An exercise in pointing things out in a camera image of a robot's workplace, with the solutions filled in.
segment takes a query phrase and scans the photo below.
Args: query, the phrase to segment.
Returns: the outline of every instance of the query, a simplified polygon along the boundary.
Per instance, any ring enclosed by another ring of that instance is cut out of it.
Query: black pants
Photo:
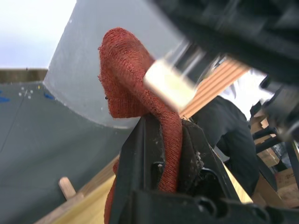
[[[206,139],[230,159],[228,169],[252,195],[259,178],[259,168],[254,141],[250,133],[250,125],[245,115],[230,101],[216,97],[209,104],[192,116],[194,123],[203,129]]]

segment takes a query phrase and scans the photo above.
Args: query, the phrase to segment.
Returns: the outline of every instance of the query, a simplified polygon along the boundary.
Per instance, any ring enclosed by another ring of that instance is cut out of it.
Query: light wood surface
[[[248,194],[245,192],[243,187],[239,184],[239,182],[235,179],[233,174],[229,171],[229,169],[224,165],[224,168],[228,174],[228,177],[230,178],[230,181],[232,182],[237,195],[239,196],[239,199],[242,203],[252,203],[251,198],[248,196]]]
[[[230,173],[224,165],[230,180],[242,203],[252,203],[251,198],[246,194],[238,181]],[[97,187],[93,192],[87,195],[78,204],[74,205],[71,210],[64,213],[60,218],[51,224],[103,224],[104,209],[108,192],[112,186],[115,175],[110,177],[101,186]]]

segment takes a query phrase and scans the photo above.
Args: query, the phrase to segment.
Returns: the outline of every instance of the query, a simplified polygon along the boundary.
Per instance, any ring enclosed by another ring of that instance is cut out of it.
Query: wooden board
[[[201,82],[194,99],[180,112],[180,117],[191,117],[248,70],[249,67],[238,61],[232,59],[224,61],[208,78]]]
[[[239,184],[239,182],[235,179],[233,174],[229,171],[229,169],[224,165],[224,168],[226,172],[228,173],[228,176],[230,178],[230,181],[232,182],[237,195],[239,196],[239,199],[242,203],[252,203],[251,198],[248,196],[248,194],[245,192],[243,187]]]

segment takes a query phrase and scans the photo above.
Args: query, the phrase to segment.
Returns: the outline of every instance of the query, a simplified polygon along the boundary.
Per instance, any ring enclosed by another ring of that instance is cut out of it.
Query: person
[[[263,104],[273,96],[259,87],[265,77],[250,69],[192,116],[212,148],[221,138],[225,142],[226,147],[219,149],[230,157],[226,165],[250,196],[259,178],[256,148],[250,133],[250,109],[258,101]]]

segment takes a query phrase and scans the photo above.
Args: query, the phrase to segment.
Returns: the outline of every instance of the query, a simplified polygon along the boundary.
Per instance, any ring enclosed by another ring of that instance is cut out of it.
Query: wooden plank
[[[66,200],[69,200],[76,195],[76,191],[67,177],[60,178],[58,185]]]
[[[223,62],[208,78],[201,82],[194,99],[180,112],[180,117],[191,117],[248,70],[249,67],[232,59]]]
[[[239,196],[239,199],[242,203],[252,203],[251,198],[248,196],[246,191],[243,189],[243,187],[239,184],[239,182],[235,179],[234,175],[229,171],[229,169],[224,165],[224,168],[226,172],[228,173],[228,176],[230,178],[230,181],[232,182],[235,191],[237,192],[237,195]]]

